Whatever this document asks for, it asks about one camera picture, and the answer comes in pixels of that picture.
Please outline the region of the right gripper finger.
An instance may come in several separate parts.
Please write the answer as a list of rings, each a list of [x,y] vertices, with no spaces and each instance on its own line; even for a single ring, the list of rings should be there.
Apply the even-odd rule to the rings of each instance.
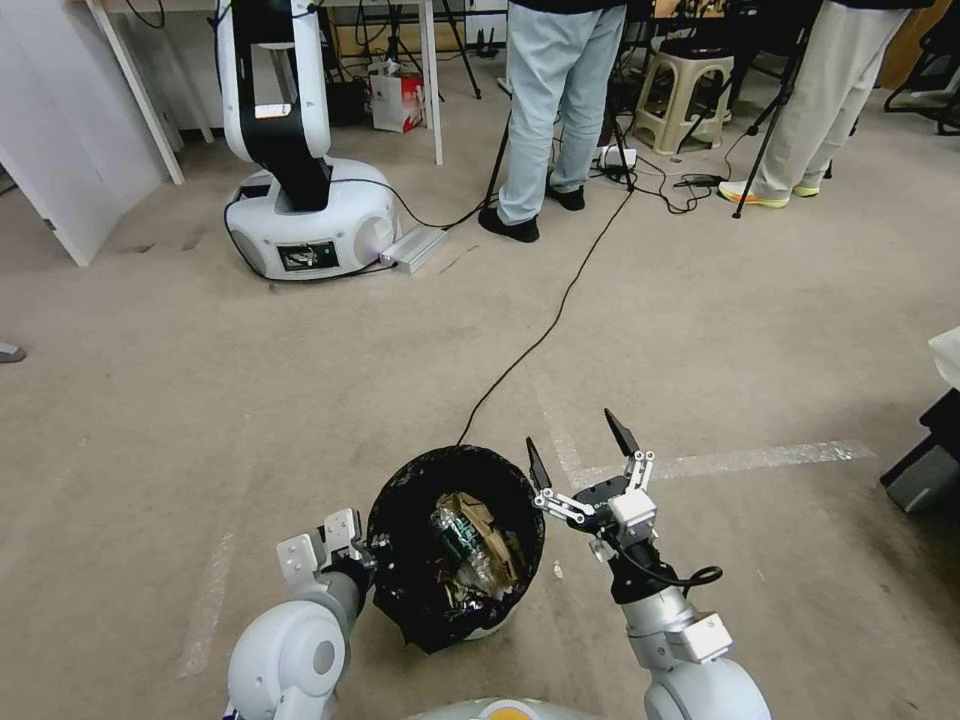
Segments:
[[[627,480],[626,493],[646,492],[655,463],[655,453],[642,449],[632,431],[609,409],[604,409],[608,427],[625,458],[623,476]]]
[[[531,437],[525,439],[525,446],[529,477],[535,489],[533,506],[575,530],[596,530],[597,513],[594,506],[557,492]]]

